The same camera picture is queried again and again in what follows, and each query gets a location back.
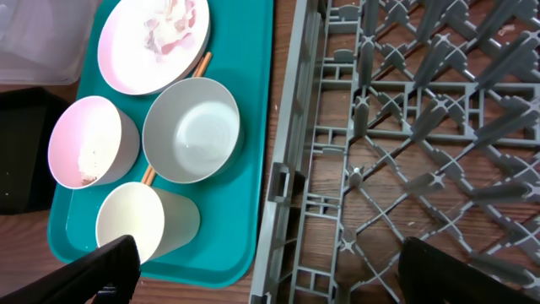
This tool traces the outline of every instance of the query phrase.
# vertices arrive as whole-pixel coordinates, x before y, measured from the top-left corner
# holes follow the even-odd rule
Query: cup
[[[127,182],[105,198],[95,238],[101,247],[120,236],[133,236],[142,264],[186,245],[200,223],[199,210],[189,198],[141,182]]]

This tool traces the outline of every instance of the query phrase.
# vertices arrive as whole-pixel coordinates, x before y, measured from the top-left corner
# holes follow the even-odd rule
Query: wooden table
[[[351,3],[354,0],[337,0],[338,3]],[[271,162],[273,152],[273,142],[276,134],[278,123],[278,110],[280,106],[281,91],[283,88],[285,65],[289,52],[289,39],[294,16],[294,1],[290,0],[275,0],[275,27],[273,38],[273,76],[271,102],[268,110],[268,132],[267,132],[267,158],[266,158],[266,174],[263,187],[267,185],[268,167]],[[476,5],[471,13],[471,21],[482,19],[489,11],[490,1],[483,1]],[[421,14],[412,16],[413,23],[418,24]],[[517,33],[523,28],[517,24],[516,30],[508,35],[499,37],[502,41],[512,41],[516,38]],[[452,34],[448,30],[443,30],[443,33],[451,34],[451,41],[459,40],[458,35]],[[400,44],[403,35],[402,31],[397,30],[392,35],[387,35],[384,40],[393,45]],[[329,51],[337,48],[352,47],[354,45],[354,35],[337,35],[330,40]],[[417,55],[411,56],[407,65],[412,71],[416,71],[420,61],[423,59],[425,50],[419,50]],[[489,60],[482,54],[474,52],[469,56],[469,69],[477,74],[485,66],[489,64]],[[390,73],[387,79],[400,79],[396,73]],[[462,81],[459,76],[448,73],[444,80],[447,81]],[[20,87],[0,86],[2,90],[13,90]],[[77,90],[77,84],[67,87],[50,87],[47,88],[51,92],[62,96],[67,100],[74,100]],[[348,91],[329,92],[324,94],[321,101],[321,109],[319,123],[332,124],[342,123],[347,119],[348,108]],[[497,109],[488,110],[492,117],[500,115]],[[455,132],[455,125],[451,122],[444,122],[440,128]],[[396,143],[392,141],[379,142],[381,146],[390,149]],[[454,148],[441,146],[447,151],[452,151]],[[512,154],[520,156],[530,156],[530,152],[505,150]],[[351,160],[365,163],[367,166],[376,160],[373,155],[366,152],[365,149],[351,150]],[[403,166],[405,175],[419,175],[427,170],[432,170],[432,167],[424,168],[421,172],[418,167],[423,167],[424,157],[418,147],[412,147],[410,151],[404,153],[398,158],[398,165]],[[487,185],[491,181],[500,176],[492,165],[487,161],[480,161],[479,156],[472,155],[471,157],[460,162],[466,167],[467,178],[475,182],[474,186],[480,187]],[[310,181],[311,190],[320,194],[335,195],[338,191],[339,181],[341,178],[341,164],[320,162],[317,158],[314,159],[314,170],[316,175]],[[392,179],[391,173],[386,174],[381,171],[381,174],[373,176],[369,180],[367,187],[370,187],[370,193],[374,193],[377,201],[386,204],[396,196],[396,193],[402,191],[401,186],[396,184],[395,178]],[[451,209],[453,206],[459,205],[464,199],[456,190],[455,187],[448,187],[448,194],[435,195],[433,198],[439,208]],[[347,196],[348,202],[357,200],[359,204],[348,204],[345,208],[343,222],[345,225],[358,225],[369,219],[372,216],[372,210],[368,204],[362,200],[360,196]],[[527,220],[535,215],[539,208],[531,205],[516,205],[513,209],[503,209],[514,219],[520,222]],[[416,235],[425,227],[429,226],[429,221],[424,216],[419,216],[423,210],[413,201],[407,201],[400,205],[400,209],[392,211],[394,222],[399,223],[406,230],[408,235]],[[51,254],[46,239],[46,227],[48,221],[48,212],[37,212],[33,214],[23,214],[16,216],[0,216],[0,296],[31,283],[40,277],[49,274],[55,269],[62,266]],[[502,236],[501,230],[489,219],[482,214],[481,211],[475,209],[471,214],[465,217],[460,223],[460,229],[464,233],[468,242],[474,244],[474,249],[483,250],[490,244],[493,244]],[[335,226],[330,227],[324,221],[310,221],[306,223],[305,230],[305,250],[302,252],[300,261],[307,263],[313,267],[325,268],[329,265],[332,256],[333,233]],[[374,225],[363,232],[358,241],[363,244],[366,249],[366,254],[373,257],[374,263],[387,259],[399,246],[396,240],[388,238],[388,231],[384,225]],[[441,235],[437,236],[432,241],[433,244],[449,252],[453,256],[466,259],[463,251],[456,249],[456,243],[451,237]],[[511,249],[501,254],[502,258],[515,263],[521,263],[527,267],[535,268],[536,266],[524,257],[524,254],[518,249]],[[340,280],[358,279],[365,271],[362,270],[362,265],[355,262],[353,259],[344,258],[338,260],[337,277]],[[393,287],[396,286],[395,280],[390,283]],[[174,283],[162,282],[157,280],[140,279],[138,288],[135,291],[132,303],[247,303],[251,286],[251,271],[248,271],[246,276],[236,284],[224,288],[222,290],[207,290],[199,287],[188,285],[179,285]],[[368,286],[364,289],[361,299],[364,302],[381,302],[388,301],[388,297],[384,289],[380,285]]]

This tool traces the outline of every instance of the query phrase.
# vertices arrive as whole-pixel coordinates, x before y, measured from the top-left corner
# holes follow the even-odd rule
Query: white bowl
[[[82,189],[116,182],[137,159],[140,137],[131,118],[104,97],[73,103],[49,142],[51,173],[59,184]]]
[[[211,79],[173,84],[156,99],[144,122],[146,158],[170,182],[198,182],[223,171],[242,142],[235,98]]]

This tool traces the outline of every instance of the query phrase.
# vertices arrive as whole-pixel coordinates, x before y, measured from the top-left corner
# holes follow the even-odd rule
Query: bowl rim
[[[203,176],[201,178],[198,178],[198,179],[195,179],[195,180],[192,180],[192,181],[189,181],[189,182],[179,182],[179,181],[176,181],[176,180],[173,180],[173,179],[170,179],[166,176],[163,176],[161,174],[159,174],[158,170],[155,168],[154,165],[152,165],[152,162],[150,160],[150,158],[148,157],[148,154],[146,152],[146,144],[145,143],[145,133],[146,133],[146,130],[147,130],[147,122],[148,122],[148,119],[149,119],[149,114],[150,112],[154,109],[154,107],[159,103],[161,97],[168,91],[168,90],[172,90],[173,88],[175,88],[177,85],[181,85],[181,84],[184,84],[184,83],[189,83],[189,82],[193,82],[193,81],[203,81],[203,82],[207,82],[209,84],[212,84],[212,85],[217,85],[218,87],[221,87],[225,90],[225,92],[227,92],[227,95],[229,97],[230,100],[232,100],[232,104],[234,106],[234,110],[235,110],[235,114],[237,116],[237,119],[236,119],[236,124],[238,125],[238,132],[235,134],[235,138],[234,138],[234,141],[235,141],[235,145],[233,147],[233,149],[230,151],[229,155],[227,155],[227,157],[225,158],[225,160],[219,165],[216,167],[215,170],[213,170],[211,173],[208,173],[206,176]],[[222,85],[220,82],[214,80],[214,79],[210,79],[210,78],[206,78],[206,77],[196,77],[196,78],[189,78],[189,79],[183,79],[183,80],[180,80],[174,84],[172,84],[169,88],[167,88],[166,90],[164,90],[154,101],[154,103],[151,105],[151,107],[148,109],[148,113],[146,115],[146,117],[144,118],[144,125],[143,125],[143,131],[141,132],[142,136],[141,136],[141,139],[142,139],[142,142],[143,142],[143,152],[144,152],[144,157],[146,157],[146,160],[148,161],[148,165],[149,166],[152,166],[154,168],[154,170],[156,171],[156,173],[161,176],[161,178],[165,179],[166,181],[168,182],[173,182],[173,183],[177,183],[177,184],[192,184],[192,183],[195,183],[195,182],[200,182],[200,181],[203,181],[213,175],[215,175],[219,170],[221,170],[226,164],[227,162],[229,162],[230,158],[232,157],[232,155],[235,153],[235,150],[239,144],[239,140],[240,140],[240,135],[242,133],[242,124],[241,124],[241,117],[240,117],[240,110],[238,108],[238,103],[236,102],[236,99],[235,97],[230,93],[230,91],[227,89],[227,87],[225,87],[224,85]]]

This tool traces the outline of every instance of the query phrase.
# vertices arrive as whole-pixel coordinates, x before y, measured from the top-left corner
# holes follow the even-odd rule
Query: bowl
[[[144,121],[143,150],[164,179],[192,183],[224,171],[243,143],[233,95],[206,78],[184,79],[158,96]]]
[[[98,65],[105,82],[127,95],[160,92],[195,68],[208,43],[210,13],[207,0],[193,3],[189,33],[157,56],[145,46],[144,24],[156,1],[121,0],[106,20],[98,43]]]
[[[89,96],[58,119],[49,141],[49,168],[69,189],[103,185],[126,175],[139,148],[133,120],[106,98]]]

